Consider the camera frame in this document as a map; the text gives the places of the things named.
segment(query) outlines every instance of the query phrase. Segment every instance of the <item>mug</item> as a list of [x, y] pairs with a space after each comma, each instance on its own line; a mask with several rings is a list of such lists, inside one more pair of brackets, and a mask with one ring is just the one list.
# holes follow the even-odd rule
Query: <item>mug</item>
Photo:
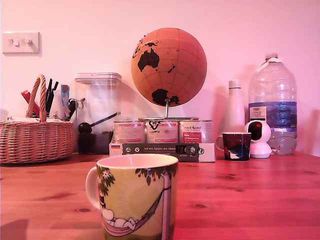
[[[223, 139], [223, 149], [217, 142]], [[216, 138], [216, 148], [224, 152], [225, 160], [248, 161], [250, 158], [251, 132], [226, 131]]]
[[86, 195], [100, 210], [105, 240], [172, 240], [178, 159], [127, 154], [100, 159], [86, 176]]

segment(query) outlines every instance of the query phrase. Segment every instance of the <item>hammock illustration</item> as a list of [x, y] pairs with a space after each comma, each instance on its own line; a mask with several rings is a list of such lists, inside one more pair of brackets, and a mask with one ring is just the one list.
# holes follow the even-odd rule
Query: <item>hammock illustration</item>
[[102, 217], [103, 219], [103, 224], [104, 224], [104, 229], [106, 230], [106, 232], [112, 236], [115, 237], [121, 237], [121, 236], [125, 236], [128, 234], [133, 233], [134, 231], [136, 231], [137, 229], [141, 228], [150, 218], [153, 214], [155, 214], [156, 209], [159, 205], [162, 193], [164, 192], [164, 190], [168, 190], [168, 189], [163, 189], [159, 196], [156, 198], [155, 202], [152, 204], [152, 206], [150, 207], [150, 209], [142, 216], [142, 218], [135, 224], [135, 228], [134, 230], [130, 229], [128, 226], [127, 227], [116, 227], [116, 226], [111, 226], [109, 223], [107, 223], [106, 219], [104, 217]]

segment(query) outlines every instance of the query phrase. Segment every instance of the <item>box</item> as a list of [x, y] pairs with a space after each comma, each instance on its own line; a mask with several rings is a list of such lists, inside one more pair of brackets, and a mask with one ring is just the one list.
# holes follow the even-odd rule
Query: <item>box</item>
[[127, 154], [165, 154], [179, 162], [215, 162], [214, 143], [110, 143], [110, 157]]

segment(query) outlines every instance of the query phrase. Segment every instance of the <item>globe stand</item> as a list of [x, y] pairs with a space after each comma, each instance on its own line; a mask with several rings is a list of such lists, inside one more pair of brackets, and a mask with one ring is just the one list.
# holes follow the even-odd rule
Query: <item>globe stand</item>
[[169, 99], [165, 100], [165, 115], [162, 117], [139, 117], [139, 121], [161, 121], [161, 120], [198, 120], [198, 117], [168, 117]]

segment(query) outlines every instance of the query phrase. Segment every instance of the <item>wall switch plate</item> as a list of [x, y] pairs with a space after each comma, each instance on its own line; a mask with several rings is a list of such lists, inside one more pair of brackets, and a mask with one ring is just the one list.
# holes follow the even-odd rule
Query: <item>wall switch plate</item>
[[2, 33], [2, 52], [4, 54], [38, 54], [39, 32]]

